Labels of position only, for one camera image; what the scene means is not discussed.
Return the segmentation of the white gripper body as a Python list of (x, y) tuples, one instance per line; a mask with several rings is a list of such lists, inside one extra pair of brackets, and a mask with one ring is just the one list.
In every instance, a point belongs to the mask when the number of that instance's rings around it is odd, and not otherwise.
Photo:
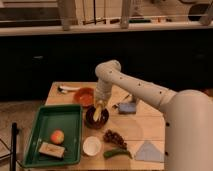
[(94, 91), (94, 102), (96, 105), (106, 106), (112, 92), (112, 84), (101, 79), (98, 80)]

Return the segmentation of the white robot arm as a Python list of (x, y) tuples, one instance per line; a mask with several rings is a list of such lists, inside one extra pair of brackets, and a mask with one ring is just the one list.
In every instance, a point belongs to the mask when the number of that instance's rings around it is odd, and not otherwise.
[(95, 103), (108, 103), (113, 85), (163, 113), (165, 171), (213, 171), (213, 100), (198, 90), (171, 89), (121, 72), (117, 60), (96, 66)]

